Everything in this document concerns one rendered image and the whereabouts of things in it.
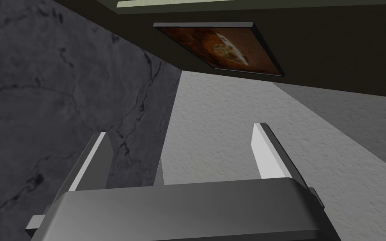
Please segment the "brown framed wall picture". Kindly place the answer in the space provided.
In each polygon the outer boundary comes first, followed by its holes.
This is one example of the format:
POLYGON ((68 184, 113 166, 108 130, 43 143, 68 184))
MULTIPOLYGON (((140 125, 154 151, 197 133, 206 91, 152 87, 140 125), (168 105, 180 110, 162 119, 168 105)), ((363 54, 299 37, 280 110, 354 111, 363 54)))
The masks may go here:
POLYGON ((254 22, 154 23, 153 27, 213 69, 285 75, 254 22))

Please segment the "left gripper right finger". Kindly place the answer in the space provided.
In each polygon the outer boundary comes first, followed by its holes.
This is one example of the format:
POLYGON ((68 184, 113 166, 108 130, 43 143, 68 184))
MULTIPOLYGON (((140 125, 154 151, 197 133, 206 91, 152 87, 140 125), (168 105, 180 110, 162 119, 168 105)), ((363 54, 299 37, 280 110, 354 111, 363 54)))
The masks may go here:
POLYGON ((301 173, 268 124, 254 123, 251 148, 262 179, 292 178, 308 189, 301 173))

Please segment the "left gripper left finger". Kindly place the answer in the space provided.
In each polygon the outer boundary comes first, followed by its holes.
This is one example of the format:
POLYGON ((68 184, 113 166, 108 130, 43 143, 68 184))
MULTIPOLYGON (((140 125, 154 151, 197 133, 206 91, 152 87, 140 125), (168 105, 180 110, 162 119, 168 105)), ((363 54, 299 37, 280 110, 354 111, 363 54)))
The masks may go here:
POLYGON ((94 134, 56 194, 53 203, 66 192, 104 189, 113 154, 108 133, 94 134))

